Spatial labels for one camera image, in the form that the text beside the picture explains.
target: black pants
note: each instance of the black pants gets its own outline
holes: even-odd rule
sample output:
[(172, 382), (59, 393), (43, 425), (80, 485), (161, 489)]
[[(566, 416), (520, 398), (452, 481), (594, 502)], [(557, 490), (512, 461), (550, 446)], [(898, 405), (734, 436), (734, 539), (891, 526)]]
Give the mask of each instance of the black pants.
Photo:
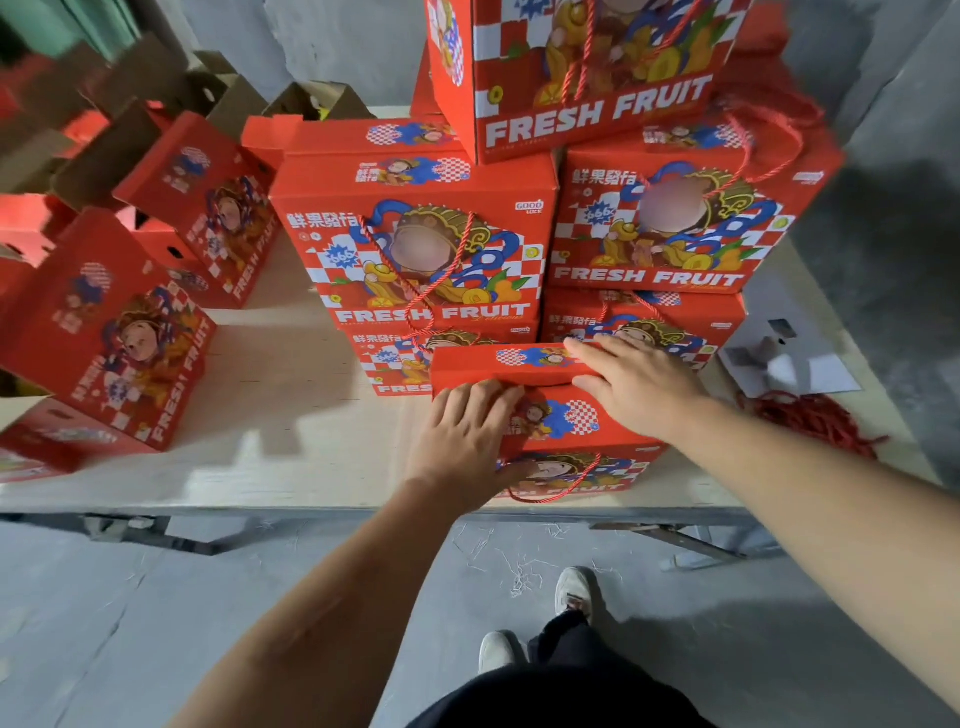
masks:
[(632, 726), (711, 728), (686, 696), (607, 647), (580, 612), (548, 623), (529, 644), (530, 663), (479, 675), (414, 720), (411, 728), (547, 726), (592, 720)]

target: white paper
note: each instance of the white paper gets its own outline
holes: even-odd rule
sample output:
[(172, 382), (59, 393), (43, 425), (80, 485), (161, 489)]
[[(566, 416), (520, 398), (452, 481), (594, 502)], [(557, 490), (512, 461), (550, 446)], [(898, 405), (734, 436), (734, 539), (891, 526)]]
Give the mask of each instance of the white paper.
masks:
[(761, 269), (745, 286), (743, 298), (747, 320), (720, 350), (720, 359), (747, 397), (773, 389), (794, 395), (861, 389), (774, 271)]

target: finger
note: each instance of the finger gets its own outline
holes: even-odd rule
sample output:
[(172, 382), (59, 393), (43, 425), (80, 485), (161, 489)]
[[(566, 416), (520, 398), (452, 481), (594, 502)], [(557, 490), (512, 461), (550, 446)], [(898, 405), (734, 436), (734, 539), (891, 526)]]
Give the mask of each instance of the finger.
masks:
[(472, 425), (482, 426), (490, 412), (494, 398), (503, 391), (503, 385), (496, 379), (487, 379), (470, 387), (470, 399), (464, 420)]
[(507, 425), (510, 423), (510, 417), (514, 414), (516, 404), (523, 397), (526, 390), (523, 387), (511, 387), (497, 398), (490, 408), (490, 414), (487, 415), (487, 421), (484, 428), (497, 435), (502, 435), (507, 431)]
[(444, 389), (433, 399), (430, 405), (430, 415), (427, 417), (427, 426), (436, 427), (444, 418), (446, 411), (446, 401), (450, 399), (450, 390)]
[(540, 468), (534, 460), (517, 460), (515, 463), (503, 466), (496, 472), (497, 493), (507, 488), (513, 488), (524, 480), (529, 480)]
[(450, 397), (446, 401), (444, 418), (441, 420), (444, 425), (458, 425), (464, 419), (467, 402), (470, 399), (470, 386), (469, 384), (461, 384), (450, 391)]
[(613, 405), (613, 388), (610, 383), (599, 376), (579, 375), (573, 378), (573, 386), (582, 390), (600, 402), (604, 409), (610, 410)]
[(628, 344), (617, 336), (608, 336), (605, 333), (597, 334), (593, 337), (593, 340), (607, 352), (610, 352), (614, 356), (620, 356), (623, 358), (634, 356), (637, 352), (653, 351), (652, 347), (643, 346), (641, 342), (637, 342), (639, 346), (634, 346), (633, 344)]
[(594, 372), (599, 372), (604, 376), (613, 373), (613, 367), (616, 366), (616, 357), (601, 352), (596, 347), (584, 344), (580, 339), (565, 338), (564, 346), (568, 352), (584, 362)]

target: right hand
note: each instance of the right hand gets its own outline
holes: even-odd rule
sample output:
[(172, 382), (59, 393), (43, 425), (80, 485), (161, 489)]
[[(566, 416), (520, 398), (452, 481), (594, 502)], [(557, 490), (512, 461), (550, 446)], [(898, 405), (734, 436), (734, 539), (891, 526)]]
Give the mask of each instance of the right hand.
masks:
[(593, 396), (607, 414), (638, 435), (671, 445), (696, 409), (710, 397), (700, 379), (677, 356), (637, 342), (598, 334), (602, 351), (578, 339), (564, 346), (600, 376), (575, 376), (573, 385)]

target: red packaging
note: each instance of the red packaging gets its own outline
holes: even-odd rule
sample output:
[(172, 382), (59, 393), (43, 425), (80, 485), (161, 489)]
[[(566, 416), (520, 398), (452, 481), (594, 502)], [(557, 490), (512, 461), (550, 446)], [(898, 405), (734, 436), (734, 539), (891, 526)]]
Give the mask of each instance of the red packaging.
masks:
[(414, 98), (410, 103), (411, 116), (425, 116), (441, 113), (437, 100), (433, 97), (433, 81), (430, 78), (430, 49), (423, 44), (423, 56), (417, 71), (417, 84), (414, 86)]
[(279, 234), (267, 199), (272, 175), (192, 111), (113, 191), (158, 223), (138, 225), (147, 252), (197, 302), (242, 308)]
[[(553, 160), (474, 167), (440, 118), (303, 125), (276, 176), (271, 200), (338, 326), (403, 321), (414, 290), (428, 286), (417, 320), (431, 308), (450, 324), (536, 316)], [(367, 151), (353, 153), (358, 146)], [(321, 163), (330, 149), (349, 156)]]
[(0, 482), (66, 475), (76, 471), (82, 460), (76, 450), (48, 440), (20, 423), (0, 432)]
[(167, 449), (216, 326), (112, 213), (88, 208), (61, 241), (3, 299), (0, 367), (99, 451)]
[(514, 344), (438, 350), (430, 380), (435, 392), (490, 378), (527, 388), (500, 447), (505, 462), (542, 463), (540, 476), (524, 483), (524, 490), (564, 490), (597, 458), (581, 488), (621, 490), (666, 445), (618, 424), (599, 402), (570, 383), (577, 375), (592, 374), (563, 347)]
[(373, 390), (380, 397), (423, 395), (430, 386), (433, 352), (446, 347), (521, 344), (537, 341), (537, 322), (484, 322), (447, 328), (426, 337), (411, 337), (405, 324), (344, 327)]
[(592, 341), (606, 333), (659, 347), (700, 370), (746, 318), (738, 295), (550, 288), (540, 339)]
[(702, 109), (751, 0), (425, 3), (437, 104), (486, 164)]
[[(702, 293), (743, 288), (840, 169), (843, 152), (829, 129), (812, 122), (817, 109), (809, 102), (787, 110), (798, 106), (799, 94), (748, 84), (779, 77), (768, 72), (772, 66), (785, 74), (779, 59), (739, 61), (754, 71), (731, 78), (744, 82), (737, 95), (764, 104), (733, 111), (752, 140), (744, 173), (737, 174), (745, 159), (743, 134), (719, 110), (572, 147), (551, 284)], [(774, 111), (779, 123), (757, 116)], [(788, 118), (791, 113), (798, 115)]]

